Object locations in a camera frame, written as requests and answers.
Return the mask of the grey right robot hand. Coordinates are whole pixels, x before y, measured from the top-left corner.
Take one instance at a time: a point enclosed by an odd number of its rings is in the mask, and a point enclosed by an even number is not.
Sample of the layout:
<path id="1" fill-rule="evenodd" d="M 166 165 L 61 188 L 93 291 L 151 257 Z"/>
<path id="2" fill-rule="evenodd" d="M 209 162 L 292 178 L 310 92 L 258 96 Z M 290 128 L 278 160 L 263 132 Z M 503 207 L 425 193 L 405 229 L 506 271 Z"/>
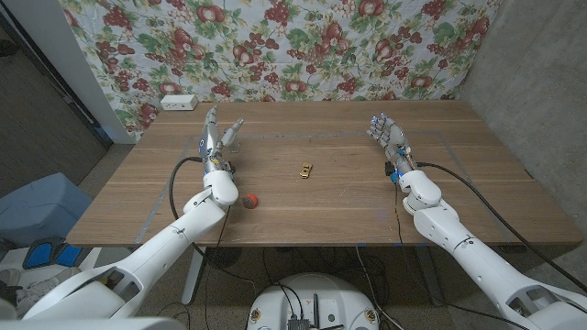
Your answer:
<path id="1" fill-rule="evenodd" d="M 374 116 L 367 134 L 382 146 L 385 157 L 401 175 L 417 168 L 409 140 L 392 118 L 384 113 Z"/>

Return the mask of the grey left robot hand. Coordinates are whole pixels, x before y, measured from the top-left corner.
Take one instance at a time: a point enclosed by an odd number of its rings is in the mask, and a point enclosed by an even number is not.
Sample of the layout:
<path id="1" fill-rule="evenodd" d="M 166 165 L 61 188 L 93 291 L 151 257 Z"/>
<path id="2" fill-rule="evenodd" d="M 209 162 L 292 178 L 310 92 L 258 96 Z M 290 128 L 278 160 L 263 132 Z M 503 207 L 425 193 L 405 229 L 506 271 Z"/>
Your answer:
<path id="1" fill-rule="evenodd" d="M 218 107 L 214 105 L 205 115 L 198 152 L 205 165 L 205 173 L 212 171 L 232 173 L 235 171 L 234 167 L 224 159 L 224 154 L 239 152 L 238 131 L 244 124 L 244 119 L 239 118 L 232 126 L 221 132 L 216 121 L 217 110 Z"/>

